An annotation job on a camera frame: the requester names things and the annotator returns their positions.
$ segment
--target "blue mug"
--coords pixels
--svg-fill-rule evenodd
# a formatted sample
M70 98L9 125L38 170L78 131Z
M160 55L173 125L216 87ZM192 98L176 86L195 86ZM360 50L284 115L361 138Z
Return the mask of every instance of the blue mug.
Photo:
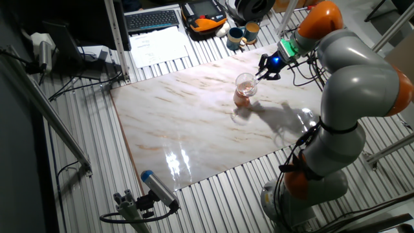
M243 30L241 30L240 28L231 28L227 34L226 46L228 47L228 49L237 50L243 47L245 45L244 43L241 43L243 39L243 34Z
M260 26L255 22L248 22L246 26L241 28L231 28L227 34L226 46L230 50L237 50L246 44L254 44L257 41L259 31Z

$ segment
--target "handheld device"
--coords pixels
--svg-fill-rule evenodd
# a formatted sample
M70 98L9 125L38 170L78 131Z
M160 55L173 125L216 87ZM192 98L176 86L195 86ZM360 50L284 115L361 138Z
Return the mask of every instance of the handheld device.
M216 0L181 3L180 7L186 26L201 34L213 32L227 20L223 6Z

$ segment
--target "glass cup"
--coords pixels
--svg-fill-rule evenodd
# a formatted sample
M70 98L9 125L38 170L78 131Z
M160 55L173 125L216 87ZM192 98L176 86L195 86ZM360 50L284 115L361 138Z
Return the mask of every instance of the glass cup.
M249 73L240 74L235 80L235 92L233 96L234 103L237 108L231 114L232 120L239 125L248 124L250 115L252 114L249 107L249 97L254 96L257 92L257 83L255 76Z
M237 107L248 107L250 105L249 97L254 96L257 92L257 82L253 74L240 74L235 80L236 90L234 92L234 103Z

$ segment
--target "marble board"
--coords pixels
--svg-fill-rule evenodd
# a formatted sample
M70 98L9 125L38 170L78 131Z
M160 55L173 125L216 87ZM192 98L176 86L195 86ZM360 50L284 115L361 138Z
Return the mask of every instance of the marble board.
M258 84L252 108L236 108L235 79L255 74L261 55L274 51L269 45L111 90L138 174L153 170L176 190L291 145L315 125L319 87L294 87L286 68L280 80ZM307 64L301 70L311 76ZM296 73L296 83L308 81Z

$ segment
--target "paper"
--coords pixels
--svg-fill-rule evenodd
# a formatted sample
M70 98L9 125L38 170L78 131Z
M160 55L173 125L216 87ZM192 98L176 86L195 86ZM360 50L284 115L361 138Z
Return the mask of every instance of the paper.
M188 55L187 37L177 27L154 31L129 38L131 53L137 68L179 59Z

